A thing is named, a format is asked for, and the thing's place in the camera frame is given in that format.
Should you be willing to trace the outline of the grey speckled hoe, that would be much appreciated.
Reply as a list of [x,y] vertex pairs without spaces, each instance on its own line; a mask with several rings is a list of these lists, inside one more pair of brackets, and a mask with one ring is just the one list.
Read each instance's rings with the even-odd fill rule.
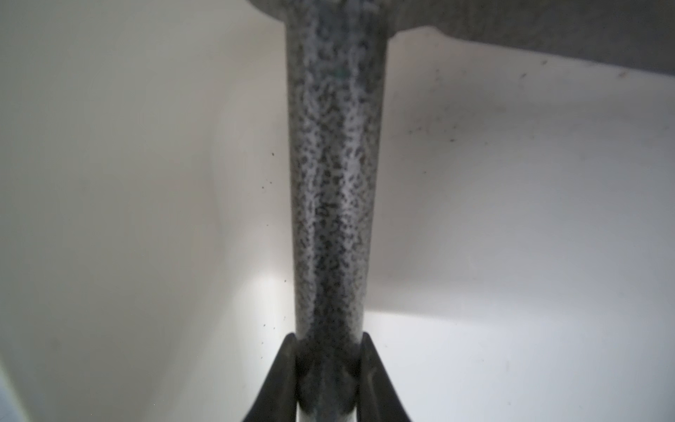
[[297,417],[357,419],[388,41],[458,40],[674,72],[671,1],[258,1],[285,26]]

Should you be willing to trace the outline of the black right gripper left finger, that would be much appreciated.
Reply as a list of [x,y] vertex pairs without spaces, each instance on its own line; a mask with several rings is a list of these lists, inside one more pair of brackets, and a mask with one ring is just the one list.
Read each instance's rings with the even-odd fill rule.
[[296,422],[296,348],[297,338],[289,333],[243,422]]

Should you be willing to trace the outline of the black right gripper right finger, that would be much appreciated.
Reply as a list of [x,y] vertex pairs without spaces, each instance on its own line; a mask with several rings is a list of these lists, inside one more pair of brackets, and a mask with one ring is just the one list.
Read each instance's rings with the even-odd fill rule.
[[363,333],[360,347],[358,422],[411,422],[374,342]]

